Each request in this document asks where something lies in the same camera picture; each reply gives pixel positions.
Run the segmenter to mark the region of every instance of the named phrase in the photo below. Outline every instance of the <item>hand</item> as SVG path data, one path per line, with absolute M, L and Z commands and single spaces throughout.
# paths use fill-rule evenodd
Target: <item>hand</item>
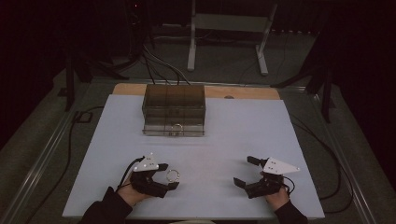
M 285 205 L 290 198 L 286 192 L 285 187 L 280 188 L 278 193 L 265 195 L 265 200 L 271 205 L 274 211 L 276 211 L 281 206 Z
M 139 193 L 137 192 L 137 190 L 132 188 L 130 181 L 131 175 L 132 172 L 129 174 L 128 178 L 124 181 L 123 187 L 120 187 L 119 190 L 117 190 L 117 193 L 126 203 L 128 203 L 132 207 L 135 204 L 140 203 L 147 198 L 150 198 L 151 196 L 147 194 Z

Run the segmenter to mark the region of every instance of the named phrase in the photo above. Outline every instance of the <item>wire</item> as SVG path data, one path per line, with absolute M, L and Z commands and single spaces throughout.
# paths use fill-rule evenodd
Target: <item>wire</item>
M 214 30 L 210 30 L 206 35 L 203 35 L 203 36 L 196 36 L 195 37 L 195 39 L 205 39 L 205 38 L 207 38 L 208 36 L 210 36 L 212 33 L 213 33 L 213 31 Z M 159 36 L 156 36 L 156 37 L 154 37 L 153 39 L 162 39 L 162 38 L 164 38 L 164 39 L 190 39 L 191 38 L 191 36 L 190 35 L 179 35 L 179 36 L 175 36 L 175 35 L 159 35 Z
M 352 204 L 353 199 L 354 199 L 354 189 L 352 186 L 352 183 L 350 181 L 349 176 L 347 175 L 347 172 L 345 171 L 344 167 L 341 165 L 340 161 L 338 160 L 337 156 L 335 155 L 335 153 L 332 151 L 332 149 L 326 144 L 324 143 L 321 139 L 319 139 L 319 137 L 317 135 L 314 134 L 314 132 L 305 124 L 303 123 L 300 119 L 298 119 L 296 116 L 290 114 L 293 118 L 297 119 L 303 126 L 293 123 L 292 124 L 298 128 L 300 128 L 301 130 L 305 131 L 306 133 L 309 133 L 312 137 L 314 137 L 325 149 L 326 151 L 331 155 L 333 161 L 336 164 L 336 168 L 337 168 L 337 187 L 336 189 L 333 191 L 333 193 L 325 196 L 325 197 L 320 197 L 319 199 L 321 201 L 326 200 L 326 199 L 330 199 L 331 197 L 333 197 L 334 195 L 336 195 L 340 188 L 341 188 L 341 172 L 344 173 L 344 175 L 346 176 L 346 180 L 348 182 L 349 188 L 350 188 L 350 198 L 349 201 L 347 202 L 347 204 L 342 207 L 341 209 L 335 210 L 335 211 L 324 211 L 324 213 L 327 214 L 335 214 L 335 213 L 340 213 L 343 212 L 345 210 L 348 209 L 348 207 Z
M 289 191 L 289 195 L 290 195 L 294 191 L 296 186 L 295 186 L 294 182 L 290 178 L 288 178 L 286 176 L 283 176 L 283 178 L 288 179 L 290 181 L 290 183 L 293 185 L 293 188 Z
M 244 34 L 241 37 L 224 37 L 223 35 L 224 31 L 214 31 L 212 30 L 211 33 L 209 33 L 208 35 L 206 35 L 205 37 L 201 37 L 200 40 L 206 42 L 206 44 L 201 44 L 201 45 L 227 45 L 227 46 L 231 46 L 231 44 L 235 44 L 239 41 L 244 41 L 249 39 L 251 36 L 254 35 L 253 32 L 250 32 L 248 34 Z M 215 39 L 210 39 L 209 37 L 211 35 L 215 36 Z
M 151 80 L 152 80 L 152 84 L 154 84 L 154 85 L 155 85 L 154 77 L 152 76 L 152 74 L 151 74 L 151 72 L 150 72 L 150 70 L 149 70 L 149 63 L 148 63 L 148 59 L 146 58 L 145 54 L 142 54 L 142 56 L 143 56 L 143 58 L 144 58 L 144 59 L 145 59 L 145 61 L 146 61 L 146 67 L 147 67 L 147 69 L 148 69 L 148 75 L 149 75 L 149 77 L 150 77 L 150 78 L 151 78 Z
M 168 79 L 166 79 L 166 77 L 162 76 L 162 75 L 157 71 L 157 69 L 155 69 L 155 67 L 154 67 L 148 60 L 146 60 L 145 63 L 144 63 L 144 62 L 141 62 L 141 61 L 140 61 L 140 62 L 141 62 L 142 64 L 147 64 L 148 67 L 149 67 L 149 69 L 151 69 L 152 72 L 153 72 L 155 75 L 157 75 L 158 77 L 160 77 L 160 78 L 162 78 L 163 80 L 165 80 L 166 84 L 171 85 L 171 83 L 168 81 Z
M 184 76 L 184 74 L 183 74 L 180 70 L 178 70 L 178 69 L 177 69 L 176 67 L 174 67 L 173 65 L 171 65 L 171 64 L 169 64 L 169 63 L 167 63 L 167 62 L 165 62 L 164 60 L 162 60 L 161 58 L 157 57 L 156 55 L 152 54 L 152 53 L 146 48 L 145 45 L 143 45 L 143 48 L 144 48 L 144 51 L 145 51 L 145 52 L 147 52 L 151 57 L 153 57 L 153 58 L 156 60 L 156 61 L 153 61 L 153 62 L 162 64 L 162 65 L 164 65 L 164 66 L 170 68 L 171 70 L 173 70 L 173 71 L 177 74 L 177 76 L 181 76 L 181 77 L 184 79 L 184 81 L 185 81 L 187 84 L 190 85 L 190 82 L 187 80 L 187 78 Z
M 127 0 L 124 0 L 124 4 L 125 4 L 125 6 L 127 6 L 127 7 L 125 7 L 124 9 L 124 13 L 125 13 L 125 18 L 126 18 L 126 22 L 127 22 L 127 25 L 128 25 L 128 36 L 129 36 L 129 52 L 128 52 L 128 56 L 131 56 L 132 55 L 132 42 L 133 42 L 133 29 L 132 29 L 132 23 L 131 23 L 131 12 L 130 12 L 130 10 L 128 9 L 128 7 L 130 7 L 130 4 L 129 4 L 129 1 L 127 1 Z
M 83 115 L 89 113 L 90 111 L 92 111 L 94 109 L 100 109 L 100 108 L 104 108 L 104 107 L 103 106 L 96 106 L 96 107 L 90 108 L 90 109 L 88 109 L 86 111 L 83 111 L 80 114 L 78 114 L 78 112 L 76 112 L 76 115 L 72 119 L 72 124 L 71 124 L 70 130 L 69 130 L 66 166 L 64 167 L 64 170 L 62 171 L 62 174 L 60 175 L 58 181 L 56 181 L 56 183 L 52 187 L 52 189 L 47 193 L 47 195 L 44 197 L 44 199 L 38 204 L 38 206 L 35 208 L 33 213 L 27 218 L 27 220 L 25 221 L 25 224 L 29 223 L 32 220 L 32 218 L 35 216 L 37 211 L 41 208 L 41 206 L 43 206 L 43 204 L 50 197 L 52 192 L 55 191 L 55 189 L 59 186 L 59 184 L 61 183 L 62 179 L 64 178 L 64 175 L 66 174 L 67 169 L 69 168 L 69 165 L 70 165 L 70 161 L 71 161 L 71 156 L 72 156 L 72 148 L 71 148 L 72 132 L 73 132 L 73 128 L 74 128 L 75 124 L 77 123 L 77 121 L 79 121 L 82 118 Z
M 171 69 L 171 70 L 176 74 L 176 76 L 177 76 L 177 85 L 179 84 L 179 82 L 180 82 L 180 75 L 179 75 L 179 73 L 178 73 L 175 69 L 173 69 L 172 67 L 167 66 L 166 64 L 159 63 L 158 61 L 152 60 L 152 59 L 150 59 L 150 58 L 148 58 L 148 60 L 151 61 L 151 62 L 153 62 L 153 63 L 157 63 L 157 64 L 159 64 L 159 65 L 161 65 L 161 66 L 164 66 L 164 67 L 167 67 L 167 68 Z
M 135 163 L 141 162 L 143 159 L 145 159 L 145 158 L 142 157 L 142 158 L 136 159 L 136 160 L 132 161 L 132 162 L 128 165 L 128 167 L 126 168 L 126 170 L 125 170 L 125 172 L 124 172 L 124 174 L 123 174 L 123 176 L 122 176 L 122 179 L 121 179 L 119 185 L 117 186 L 117 190 L 116 190 L 116 191 L 118 191 L 119 189 L 121 189 L 121 188 L 123 188 L 123 187 L 125 187 L 125 186 L 128 185 L 128 184 L 122 185 L 123 182 L 124 182 L 125 176 L 128 175 L 129 170 L 131 169 L 131 167 L 132 167 Z
M 134 59 L 129 59 L 129 61 L 126 63 L 120 63 L 120 64 L 116 64 L 116 65 L 107 66 L 107 68 L 113 69 L 116 71 L 120 71 L 120 70 L 124 71 L 124 70 L 134 66 L 138 62 L 139 57 L 140 57 L 140 55 L 136 56 Z
M 242 73 L 242 75 L 239 77 L 237 84 L 241 84 L 242 77 L 243 77 L 243 76 L 245 75 L 245 73 L 246 73 L 251 67 L 253 67 L 253 65 L 256 64 L 256 63 L 257 63 L 257 60 L 255 60 L 251 65 L 249 65 L 249 66 L 244 70 L 244 72 Z
M 283 44 L 283 59 L 282 59 L 282 62 L 280 63 L 280 65 L 279 65 L 279 67 L 276 70 L 276 78 L 275 78 L 274 83 L 276 83 L 276 81 L 277 81 L 277 77 L 279 75 L 280 68 L 283 66 L 283 63 L 286 61 L 286 45 L 288 44 L 289 35 L 290 35 L 290 32 L 288 32 L 288 35 L 286 36 L 285 43 Z

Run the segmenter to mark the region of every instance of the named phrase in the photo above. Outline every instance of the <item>white board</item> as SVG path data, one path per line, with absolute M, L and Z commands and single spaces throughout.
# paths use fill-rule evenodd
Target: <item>white board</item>
M 180 173 L 179 186 L 166 196 L 138 204 L 129 218 L 263 219 L 275 217 L 263 197 L 249 199 L 233 184 L 260 180 L 261 167 L 247 156 L 295 165 L 287 174 L 296 185 L 293 204 L 307 217 L 324 217 L 288 111 L 280 100 L 206 99 L 205 136 L 146 136 L 143 96 L 110 95 L 70 193 L 64 217 L 82 217 L 108 186 L 115 188 L 126 167 L 150 152 L 168 170 Z M 166 173 L 156 182 L 167 184 Z

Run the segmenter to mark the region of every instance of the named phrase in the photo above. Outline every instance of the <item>white bracket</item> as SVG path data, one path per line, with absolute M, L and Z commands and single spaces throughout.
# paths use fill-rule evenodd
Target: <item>white bracket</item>
M 134 172 L 158 170 L 160 165 L 155 161 L 153 153 L 151 152 L 148 156 L 139 162 L 136 167 L 134 167 Z
M 287 173 L 298 172 L 300 171 L 300 168 L 270 157 L 268 158 L 267 163 L 265 163 L 262 170 L 268 174 L 283 175 Z

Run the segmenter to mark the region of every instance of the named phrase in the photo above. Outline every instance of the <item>transparent container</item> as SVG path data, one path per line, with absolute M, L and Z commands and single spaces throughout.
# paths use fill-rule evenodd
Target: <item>transparent container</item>
M 203 136 L 205 88 L 203 85 L 147 85 L 143 101 L 147 135 Z

